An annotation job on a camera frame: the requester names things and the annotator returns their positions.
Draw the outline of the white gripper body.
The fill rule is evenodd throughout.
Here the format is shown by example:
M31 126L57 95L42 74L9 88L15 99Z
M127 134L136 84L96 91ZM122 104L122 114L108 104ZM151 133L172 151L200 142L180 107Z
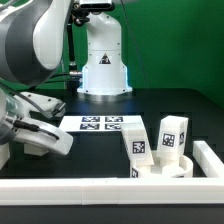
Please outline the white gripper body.
M29 112L20 100L0 91L0 146L16 141L67 155L73 137L58 127L31 118Z

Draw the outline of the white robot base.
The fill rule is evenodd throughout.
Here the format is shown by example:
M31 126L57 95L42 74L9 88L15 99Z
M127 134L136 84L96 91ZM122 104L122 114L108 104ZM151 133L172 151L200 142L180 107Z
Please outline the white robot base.
M77 92L99 101L131 93L127 67L122 61L120 23L105 13L91 13L88 18L88 59L82 68L82 83Z

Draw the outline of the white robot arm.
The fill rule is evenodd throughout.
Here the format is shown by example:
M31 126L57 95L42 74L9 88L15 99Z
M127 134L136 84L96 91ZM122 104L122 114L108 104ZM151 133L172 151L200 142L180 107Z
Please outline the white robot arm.
M0 80L30 87L48 80L58 68L64 30L72 0L29 0L19 7L0 4ZM64 113L65 104L44 95L8 95L0 83L0 145L17 141L41 155L69 153L73 137L58 127L30 117L40 112L51 118Z

